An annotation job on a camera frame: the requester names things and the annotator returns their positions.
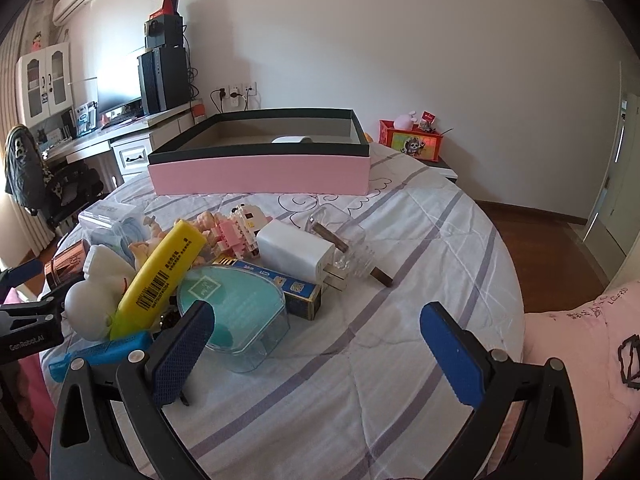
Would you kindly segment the dark jacket on chair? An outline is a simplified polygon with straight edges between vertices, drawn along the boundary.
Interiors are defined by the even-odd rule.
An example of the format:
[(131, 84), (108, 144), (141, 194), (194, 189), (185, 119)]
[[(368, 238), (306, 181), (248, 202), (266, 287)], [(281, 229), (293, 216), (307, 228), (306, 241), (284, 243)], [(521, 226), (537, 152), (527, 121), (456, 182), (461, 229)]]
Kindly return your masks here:
[(32, 216), (47, 206), (52, 174), (29, 128), (15, 126), (6, 139), (6, 192)]

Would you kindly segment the yellow highlighter marker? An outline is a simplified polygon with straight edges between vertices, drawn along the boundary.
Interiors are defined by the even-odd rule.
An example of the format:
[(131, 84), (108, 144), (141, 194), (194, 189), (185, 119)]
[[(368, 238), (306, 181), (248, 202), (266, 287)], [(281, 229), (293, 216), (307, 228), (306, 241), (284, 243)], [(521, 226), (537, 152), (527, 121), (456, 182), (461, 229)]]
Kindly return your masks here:
[(152, 328), (205, 243), (205, 237), (186, 221), (172, 227), (119, 301), (108, 334), (111, 340)]

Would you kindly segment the pink bed cover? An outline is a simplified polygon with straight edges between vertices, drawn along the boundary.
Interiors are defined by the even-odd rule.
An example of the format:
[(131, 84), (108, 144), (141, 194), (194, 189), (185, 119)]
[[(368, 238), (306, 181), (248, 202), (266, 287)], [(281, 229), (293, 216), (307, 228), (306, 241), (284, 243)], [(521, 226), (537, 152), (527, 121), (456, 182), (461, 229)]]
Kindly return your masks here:
[(639, 391), (623, 383), (618, 348), (639, 333), (639, 283), (629, 282), (582, 306), (527, 313), (523, 358), (564, 362), (574, 392), (584, 450), (584, 477), (597, 478), (639, 415)]

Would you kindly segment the white glass door cabinet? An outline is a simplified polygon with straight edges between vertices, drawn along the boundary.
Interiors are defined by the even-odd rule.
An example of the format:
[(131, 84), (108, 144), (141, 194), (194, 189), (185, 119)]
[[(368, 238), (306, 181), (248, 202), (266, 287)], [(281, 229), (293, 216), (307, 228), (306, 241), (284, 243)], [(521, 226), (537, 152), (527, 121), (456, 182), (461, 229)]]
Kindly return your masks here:
[(16, 63), (18, 117), (32, 128), (73, 107), (70, 90), (70, 44), (25, 54)]

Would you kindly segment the black computer tower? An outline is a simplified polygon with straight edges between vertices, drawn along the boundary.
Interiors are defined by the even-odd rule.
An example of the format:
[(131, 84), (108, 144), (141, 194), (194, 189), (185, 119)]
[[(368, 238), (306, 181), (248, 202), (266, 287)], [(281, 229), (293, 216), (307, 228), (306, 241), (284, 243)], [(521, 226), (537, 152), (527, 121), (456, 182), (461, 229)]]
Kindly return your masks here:
[(142, 53), (138, 74), (145, 115), (172, 110), (191, 99), (184, 47), (157, 47)]

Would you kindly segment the white small device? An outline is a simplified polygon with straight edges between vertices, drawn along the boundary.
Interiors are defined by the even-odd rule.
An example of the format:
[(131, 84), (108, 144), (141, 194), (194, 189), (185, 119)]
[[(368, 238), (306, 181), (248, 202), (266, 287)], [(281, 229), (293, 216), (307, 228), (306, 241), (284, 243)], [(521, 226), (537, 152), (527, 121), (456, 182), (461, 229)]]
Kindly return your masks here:
[(314, 143), (310, 136), (277, 136), (272, 144), (309, 144)]

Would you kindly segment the wall power sockets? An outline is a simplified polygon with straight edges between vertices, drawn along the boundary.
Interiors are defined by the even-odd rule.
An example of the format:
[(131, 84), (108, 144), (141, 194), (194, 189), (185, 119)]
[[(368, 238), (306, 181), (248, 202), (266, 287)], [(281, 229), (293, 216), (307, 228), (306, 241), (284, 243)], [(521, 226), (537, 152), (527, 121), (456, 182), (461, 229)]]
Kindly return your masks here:
[(258, 87), (256, 82), (248, 84), (232, 84), (217, 90), (218, 105), (222, 112), (236, 110), (257, 110), (259, 107)]

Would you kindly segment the small blue yellow box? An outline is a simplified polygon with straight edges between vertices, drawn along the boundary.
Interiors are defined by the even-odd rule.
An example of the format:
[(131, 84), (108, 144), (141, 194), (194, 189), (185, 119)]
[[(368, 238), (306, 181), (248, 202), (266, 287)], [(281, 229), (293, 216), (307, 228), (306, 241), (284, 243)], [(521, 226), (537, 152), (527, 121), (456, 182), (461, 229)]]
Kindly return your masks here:
[(245, 270), (272, 281), (284, 293), (285, 307), (288, 313), (298, 318), (313, 321), (321, 308), (322, 289), (320, 285), (292, 278), (288, 274), (232, 257), (220, 256), (214, 261), (214, 264)]

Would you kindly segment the black computer monitor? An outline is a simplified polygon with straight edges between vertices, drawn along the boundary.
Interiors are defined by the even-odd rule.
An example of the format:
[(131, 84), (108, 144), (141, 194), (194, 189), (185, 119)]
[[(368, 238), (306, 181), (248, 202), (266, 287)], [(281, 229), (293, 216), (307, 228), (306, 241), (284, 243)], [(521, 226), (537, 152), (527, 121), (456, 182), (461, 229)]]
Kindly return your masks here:
[(140, 98), (138, 69), (135, 65), (110, 66), (99, 74), (98, 113), (105, 114)]

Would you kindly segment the black office chair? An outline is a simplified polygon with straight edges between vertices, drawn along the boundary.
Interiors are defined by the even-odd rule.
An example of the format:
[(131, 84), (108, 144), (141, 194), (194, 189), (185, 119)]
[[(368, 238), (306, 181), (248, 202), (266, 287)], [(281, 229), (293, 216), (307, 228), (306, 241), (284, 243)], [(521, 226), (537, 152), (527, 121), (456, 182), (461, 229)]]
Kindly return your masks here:
[(45, 161), (52, 179), (49, 183), (49, 201), (36, 216), (51, 232), (62, 226), (67, 219), (76, 218), (88, 206), (101, 198), (104, 183), (99, 173), (85, 162), (73, 162), (51, 170)]

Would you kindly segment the pink cylindrical case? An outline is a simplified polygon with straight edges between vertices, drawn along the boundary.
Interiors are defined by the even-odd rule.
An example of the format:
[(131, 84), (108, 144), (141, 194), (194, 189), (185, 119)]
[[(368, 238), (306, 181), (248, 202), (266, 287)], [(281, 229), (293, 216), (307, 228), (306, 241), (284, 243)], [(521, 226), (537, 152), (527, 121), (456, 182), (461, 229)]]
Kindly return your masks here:
[(50, 289), (55, 289), (66, 282), (83, 276), (85, 260), (89, 251), (89, 245), (85, 240), (78, 240), (69, 248), (64, 249), (58, 255), (44, 265), (44, 278)]

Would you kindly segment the blue highlighter marker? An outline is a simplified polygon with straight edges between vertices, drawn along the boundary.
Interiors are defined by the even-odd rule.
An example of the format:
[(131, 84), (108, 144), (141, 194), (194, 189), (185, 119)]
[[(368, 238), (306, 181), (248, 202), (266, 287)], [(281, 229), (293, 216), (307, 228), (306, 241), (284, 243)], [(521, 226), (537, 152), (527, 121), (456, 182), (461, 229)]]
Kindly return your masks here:
[(146, 351), (151, 347), (153, 337), (149, 332), (139, 332), (125, 338), (110, 340), (94, 346), (67, 352), (65, 356), (49, 364), (51, 378), (64, 382), (70, 363), (76, 359), (84, 359), (91, 365), (113, 364), (125, 359), (131, 351)]

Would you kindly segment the brown stick clip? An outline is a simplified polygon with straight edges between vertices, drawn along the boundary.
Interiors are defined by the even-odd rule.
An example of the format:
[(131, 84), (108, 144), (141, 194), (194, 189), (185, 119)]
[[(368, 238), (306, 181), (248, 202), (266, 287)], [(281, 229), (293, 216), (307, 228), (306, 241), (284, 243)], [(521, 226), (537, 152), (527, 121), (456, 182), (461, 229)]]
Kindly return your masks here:
[(385, 287), (392, 287), (394, 279), (376, 264), (376, 255), (369, 244), (366, 231), (359, 223), (329, 222), (313, 214), (308, 228), (335, 246), (333, 265), (346, 278), (374, 278)]

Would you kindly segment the red cartoon storage box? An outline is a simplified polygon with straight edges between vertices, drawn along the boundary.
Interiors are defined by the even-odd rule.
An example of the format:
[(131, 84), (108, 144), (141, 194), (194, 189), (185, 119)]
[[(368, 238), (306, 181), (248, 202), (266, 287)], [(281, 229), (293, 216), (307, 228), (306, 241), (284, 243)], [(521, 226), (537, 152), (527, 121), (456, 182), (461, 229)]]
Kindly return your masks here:
[(439, 161), (442, 140), (444, 136), (439, 132), (396, 129), (391, 120), (378, 122), (378, 142), (422, 162)]

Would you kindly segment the black speaker box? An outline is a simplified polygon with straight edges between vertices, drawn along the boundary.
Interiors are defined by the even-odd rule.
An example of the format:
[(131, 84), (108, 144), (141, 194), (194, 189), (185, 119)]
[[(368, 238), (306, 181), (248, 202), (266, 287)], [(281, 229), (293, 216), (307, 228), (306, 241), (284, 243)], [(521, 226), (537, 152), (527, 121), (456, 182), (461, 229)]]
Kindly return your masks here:
[(147, 49), (183, 46), (183, 19), (178, 14), (160, 14), (144, 24)]

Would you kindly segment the white duck figurine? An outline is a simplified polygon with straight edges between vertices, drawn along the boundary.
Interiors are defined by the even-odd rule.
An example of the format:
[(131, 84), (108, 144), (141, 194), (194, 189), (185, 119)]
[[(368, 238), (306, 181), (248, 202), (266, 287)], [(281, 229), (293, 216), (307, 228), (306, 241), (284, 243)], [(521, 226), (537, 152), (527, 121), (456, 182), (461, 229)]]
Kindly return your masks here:
[(136, 270), (111, 248), (92, 245), (82, 273), (84, 278), (66, 292), (66, 321), (81, 338), (104, 340)]

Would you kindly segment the orange cap bottle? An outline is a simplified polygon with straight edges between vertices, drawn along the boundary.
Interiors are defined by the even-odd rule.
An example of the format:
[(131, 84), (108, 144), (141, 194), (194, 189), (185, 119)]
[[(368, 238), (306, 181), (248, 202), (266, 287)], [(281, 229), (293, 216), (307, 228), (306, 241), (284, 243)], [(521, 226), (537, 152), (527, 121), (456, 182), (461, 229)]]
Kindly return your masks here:
[(201, 101), (198, 101), (197, 103), (192, 104), (191, 112), (192, 112), (193, 120), (196, 124), (198, 124), (199, 122), (202, 122), (207, 118), (206, 108)]

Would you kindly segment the teal round container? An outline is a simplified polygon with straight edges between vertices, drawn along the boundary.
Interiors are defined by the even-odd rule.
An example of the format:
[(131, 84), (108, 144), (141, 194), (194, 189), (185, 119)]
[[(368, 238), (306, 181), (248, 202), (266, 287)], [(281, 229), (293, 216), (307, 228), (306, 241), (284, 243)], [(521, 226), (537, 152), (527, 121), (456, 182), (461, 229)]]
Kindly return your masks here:
[(215, 325), (206, 347), (233, 373), (256, 370), (290, 329), (285, 296), (262, 276), (232, 266), (199, 266), (177, 289), (181, 313), (197, 301), (209, 304)]

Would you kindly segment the white charger plug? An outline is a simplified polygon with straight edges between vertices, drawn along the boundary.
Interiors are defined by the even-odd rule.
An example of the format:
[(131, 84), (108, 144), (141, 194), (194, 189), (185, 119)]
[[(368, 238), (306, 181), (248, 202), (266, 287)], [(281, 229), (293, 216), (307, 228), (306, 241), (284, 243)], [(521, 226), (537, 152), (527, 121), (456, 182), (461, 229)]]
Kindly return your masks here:
[(279, 220), (271, 220), (257, 235), (260, 261), (269, 269), (336, 290), (346, 288), (346, 273), (334, 266), (336, 247)]

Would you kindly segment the dental flossers box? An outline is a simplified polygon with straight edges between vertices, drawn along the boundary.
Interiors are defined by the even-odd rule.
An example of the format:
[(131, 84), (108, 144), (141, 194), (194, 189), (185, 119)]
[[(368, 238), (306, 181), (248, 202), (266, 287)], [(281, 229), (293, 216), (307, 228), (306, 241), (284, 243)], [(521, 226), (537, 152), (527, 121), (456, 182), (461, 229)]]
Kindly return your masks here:
[(106, 246), (125, 260), (134, 258), (130, 244), (145, 242), (151, 237), (139, 206), (98, 200), (81, 211), (78, 221), (90, 245)]

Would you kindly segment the pink block figure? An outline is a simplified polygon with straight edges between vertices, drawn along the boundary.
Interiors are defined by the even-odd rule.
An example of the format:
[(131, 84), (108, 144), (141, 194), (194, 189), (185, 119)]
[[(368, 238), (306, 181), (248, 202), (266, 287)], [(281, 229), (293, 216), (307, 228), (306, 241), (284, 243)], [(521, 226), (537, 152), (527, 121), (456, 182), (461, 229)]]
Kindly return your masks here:
[(258, 206), (241, 204), (234, 207), (230, 214), (215, 214), (214, 219), (213, 232), (221, 254), (240, 260), (259, 256), (257, 235), (272, 218), (266, 216)]

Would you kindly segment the pink black storage box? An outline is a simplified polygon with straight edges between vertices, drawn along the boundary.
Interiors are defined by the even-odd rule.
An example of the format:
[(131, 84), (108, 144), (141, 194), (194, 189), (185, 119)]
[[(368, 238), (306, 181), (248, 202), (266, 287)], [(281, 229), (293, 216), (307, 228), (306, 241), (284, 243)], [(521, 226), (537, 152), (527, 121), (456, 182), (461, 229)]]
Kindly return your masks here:
[[(314, 143), (272, 144), (277, 136)], [(363, 196), (370, 144), (353, 110), (265, 108), (218, 114), (156, 148), (158, 195), (277, 193)]]

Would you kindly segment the pink pig figurine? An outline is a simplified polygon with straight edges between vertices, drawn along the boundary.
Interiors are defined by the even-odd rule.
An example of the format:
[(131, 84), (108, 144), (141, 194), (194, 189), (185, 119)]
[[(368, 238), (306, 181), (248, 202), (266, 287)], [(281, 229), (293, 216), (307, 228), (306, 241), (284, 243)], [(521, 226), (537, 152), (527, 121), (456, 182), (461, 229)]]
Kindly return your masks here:
[[(222, 250), (218, 246), (220, 239), (214, 232), (217, 226), (216, 220), (217, 217), (210, 211), (201, 212), (194, 220), (188, 220), (188, 223), (206, 239), (205, 245), (191, 264), (192, 268), (212, 263), (222, 254)], [(143, 223), (151, 228), (152, 237), (144, 242), (134, 242), (128, 246), (134, 255), (134, 270), (136, 271), (142, 268), (146, 260), (151, 257), (154, 250), (169, 233), (168, 230), (162, 230), (154, 217), (145, 217)]]

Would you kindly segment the striped white quilted cover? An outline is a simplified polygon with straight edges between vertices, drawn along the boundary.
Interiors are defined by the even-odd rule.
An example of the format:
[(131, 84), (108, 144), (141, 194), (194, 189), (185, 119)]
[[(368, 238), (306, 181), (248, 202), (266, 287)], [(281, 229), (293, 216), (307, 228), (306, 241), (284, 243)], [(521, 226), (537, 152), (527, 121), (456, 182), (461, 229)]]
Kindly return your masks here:
[(522, 355), (520, 285), (486, 214), (435, 169), (378, 144), (370, 154), (368, 195), (328, 203), (363, 227), (393, 283), (325, 290), (252, 372), (202, 353), (165, 413), (209, 477), (425, 476), (469, 416), (420, 334), (431, 301), (485, 347)]

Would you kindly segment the white desk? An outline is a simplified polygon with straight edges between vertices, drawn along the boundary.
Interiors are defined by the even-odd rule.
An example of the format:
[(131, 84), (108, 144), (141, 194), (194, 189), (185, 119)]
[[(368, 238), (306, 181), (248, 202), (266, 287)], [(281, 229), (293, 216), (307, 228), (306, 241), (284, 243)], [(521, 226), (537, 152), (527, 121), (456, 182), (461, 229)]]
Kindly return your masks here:
[(105, 191), (112, 192), (146, 171), (152, 151), (195, 125), (191, 107), (198, 101), (64, 141), (47, 150), (44, 160), (51, 168), (85, 162), (99, 173)]

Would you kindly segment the red calendar stand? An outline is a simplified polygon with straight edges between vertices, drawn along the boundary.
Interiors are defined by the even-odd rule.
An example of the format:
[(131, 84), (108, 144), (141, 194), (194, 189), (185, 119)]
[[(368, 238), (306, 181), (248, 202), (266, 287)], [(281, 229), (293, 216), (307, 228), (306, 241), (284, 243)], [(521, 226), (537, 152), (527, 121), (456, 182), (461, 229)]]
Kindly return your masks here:
[(150, 20), (161, 15), (178, 15), (178, 4), (179, 0), (162, 0), (160, 8), (150, 15)]

